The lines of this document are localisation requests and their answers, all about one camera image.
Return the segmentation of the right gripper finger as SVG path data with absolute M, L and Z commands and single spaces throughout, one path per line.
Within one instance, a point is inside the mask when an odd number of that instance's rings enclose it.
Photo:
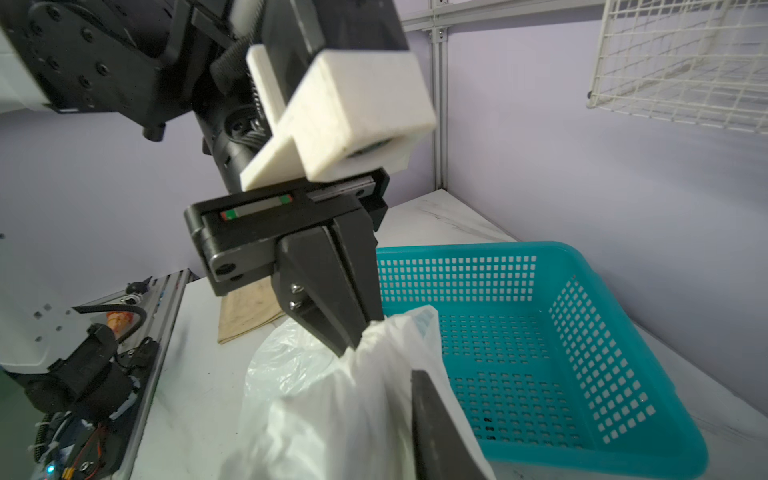
M 412 440 L 416 478 L 485 479 L 426 371 L 411 372 Z

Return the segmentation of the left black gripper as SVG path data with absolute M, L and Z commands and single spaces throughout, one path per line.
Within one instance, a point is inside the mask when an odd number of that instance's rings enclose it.
M 275 269 L 273 289 L 292 319 L 338 357 L 356 349 L 368 325 L 384 318 L 373 225 L 387 211 L 386 171 L 245 192 L 238 175 L 256 151 L 246 138 L 266 143 L 255 108 L 219 102 L 194 113 L 228 191 L 184 212 L 213 292 L 223 297 Z M 333 219 L 331 234 L 323 225 Z

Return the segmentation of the white plastic bag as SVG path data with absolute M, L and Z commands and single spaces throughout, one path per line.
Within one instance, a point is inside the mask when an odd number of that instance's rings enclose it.
M 494 472 L 454 394 L 431 306 L 376 321 L 338 357 L 293 320 L 255 351 L 223 479 L 417 479 L 411 372 L 426 371 L 485 479 Z

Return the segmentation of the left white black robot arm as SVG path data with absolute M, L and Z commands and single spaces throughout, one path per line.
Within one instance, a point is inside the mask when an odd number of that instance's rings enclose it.
M 218 295 L 270 278 L 337 354 L 383 318 L 375 231 L 434 111 L 391 1 L 5 1 L 16 110 L 193 113 L 227 195 L 185 211 Z

